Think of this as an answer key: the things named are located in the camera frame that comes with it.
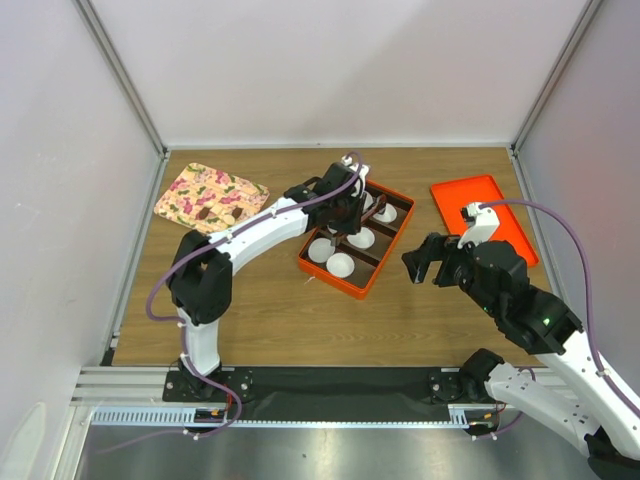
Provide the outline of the steel serving tongs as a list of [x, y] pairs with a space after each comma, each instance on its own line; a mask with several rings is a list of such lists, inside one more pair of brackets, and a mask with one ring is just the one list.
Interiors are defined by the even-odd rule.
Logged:
[[364, 206], [364, 196], [363, 196], [363, 198], [361, 200], [361, 205], [356, 210], [355, 220], [353, 221], [354, 233], [339, 233], [337, 231], [334, 231], [334, 230], [328, 228], [328, 230], [331, 233], [330, 240], [331, 240], [332, 244], [335, 247], [337, 247], [341, 242], [347, 241], [346, 237], [348, 235], [353, 235], [353, 234], [359, 233], [361, 228], [364, 227], [364, 223], [368, 219], [373, 217], [374, 214], [378, 213], [380, 210], [382, 210], [385, 207], [385, 205], [380, 205], [378, 203], [378, 198], [380, 196], [385, 196], [386, 199], [387, 199], [387, 196], [385, 194], [381, 194], [381, 195], [378, 195], [376, 197], [372, 196], [373, 200], [374, 200], [374, 203], [373, 203], [373, 205], [371, 206], [371, 208], [368, 211], [364, 211], [363, 210], [363, 206]]

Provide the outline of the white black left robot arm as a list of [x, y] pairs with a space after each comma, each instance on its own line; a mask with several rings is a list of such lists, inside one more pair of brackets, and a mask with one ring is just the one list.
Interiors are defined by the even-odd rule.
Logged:
[[316, 228], [357, 233], [369, 170], [346, 156], [323, 176], [289, 188], [264, 212], [236, 226], [183, 237], [166, 285], [181, 329], [180, 363], [188, 371], [184, 385], [196, 399], [209, 400], [220, 388], [219, 324], [232, 302], [234, 276], [271, 248]]

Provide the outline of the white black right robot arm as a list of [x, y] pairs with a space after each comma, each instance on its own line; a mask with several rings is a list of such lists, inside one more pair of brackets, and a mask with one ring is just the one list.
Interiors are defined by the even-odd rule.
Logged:
[[577, 396], [571, 401], [480, 349], [462, 368], [460, 388], [467, 399], [513, 405], [576, 448], [600, 479], [638, 478], [638, 418], [606, 391], [580, 319], [530, 282], [526, 261], [508, 242], [460, 247], [456, 236], [431, 233], [402, 261], [415, 284], [423, 283], [431, 263], [439, 263], [434, 285], [459, 288], [507, 340], [554, 371]]

